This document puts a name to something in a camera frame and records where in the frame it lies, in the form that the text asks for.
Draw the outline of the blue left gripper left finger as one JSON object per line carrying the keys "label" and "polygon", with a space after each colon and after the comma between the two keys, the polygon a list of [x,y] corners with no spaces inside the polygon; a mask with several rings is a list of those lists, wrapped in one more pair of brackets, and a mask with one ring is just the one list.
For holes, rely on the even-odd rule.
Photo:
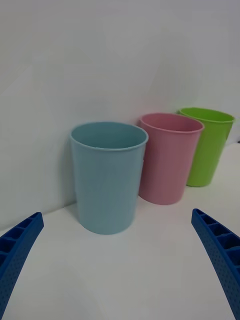
{"label": "blue left gripper left finger", "polygon": [[43,228],[42,213],[36,212],[0,237],[0,318],[4,315],[28,254]]}

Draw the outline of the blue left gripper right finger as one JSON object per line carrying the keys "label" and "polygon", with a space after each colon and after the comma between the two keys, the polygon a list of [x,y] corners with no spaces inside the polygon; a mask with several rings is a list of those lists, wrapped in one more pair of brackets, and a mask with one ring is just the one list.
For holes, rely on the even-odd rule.
{"label": "blue left gripper right finger", "polygon": [[240,237],[201,211],[191,224],[198,234],[236,320],[240,319]]}

